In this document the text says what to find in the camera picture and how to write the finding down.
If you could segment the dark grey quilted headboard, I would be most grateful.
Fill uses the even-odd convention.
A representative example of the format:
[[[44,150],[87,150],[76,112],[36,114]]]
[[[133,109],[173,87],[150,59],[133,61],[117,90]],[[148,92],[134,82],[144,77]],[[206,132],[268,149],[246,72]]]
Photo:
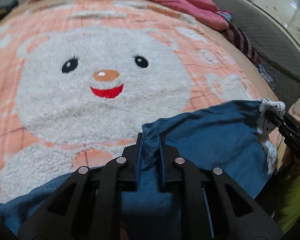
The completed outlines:
[[[243,0],[212,0],[230,11],[231,23],[247,36],[261,57],[261,65],[273,78],[273,91],[286,106],[300,99],[300,51],[269,18]]]

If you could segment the blue denim pants lace trim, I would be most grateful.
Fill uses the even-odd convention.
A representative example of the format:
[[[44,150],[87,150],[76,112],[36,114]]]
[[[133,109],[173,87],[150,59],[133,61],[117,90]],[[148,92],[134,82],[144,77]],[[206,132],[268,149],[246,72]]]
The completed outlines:
[[[271,217],[265,188],[276,166],[276,148],[269,140],[274,126],[266,110],[282,116],[285,106],[237,100],[144,124],[138,187],[121,192],[120,239],[182,239],[180,202],[159,185],[160,136],[198,168],[220,167]],[[19,239],[20,227],[72,174],[0,203],[0,239]]]

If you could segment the peach bear plush blanket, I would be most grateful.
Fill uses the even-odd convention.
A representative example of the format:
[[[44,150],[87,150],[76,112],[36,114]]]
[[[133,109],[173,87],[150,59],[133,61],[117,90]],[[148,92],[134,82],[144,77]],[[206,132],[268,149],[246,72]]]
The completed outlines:
[[[141,126],[277,96],[192,16],[143,0],[42,0],[0,22],[0,202],[121,154]]]

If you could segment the striped folded cloth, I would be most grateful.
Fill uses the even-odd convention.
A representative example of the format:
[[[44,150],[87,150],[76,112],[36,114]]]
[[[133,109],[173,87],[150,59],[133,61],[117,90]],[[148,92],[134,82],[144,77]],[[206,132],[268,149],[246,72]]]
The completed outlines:
[[[260,57],[249,38],[235,24],[229,23],[229,28],[221,34],[254,65],[257,66],[260,63]]]

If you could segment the pile of colourful clothes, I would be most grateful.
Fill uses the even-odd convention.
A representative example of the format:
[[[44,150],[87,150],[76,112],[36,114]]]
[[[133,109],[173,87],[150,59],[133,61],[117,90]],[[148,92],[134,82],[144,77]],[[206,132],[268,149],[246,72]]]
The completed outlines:
[[[300,124],[300,98],[294,102],[288,110],[290,114]]]

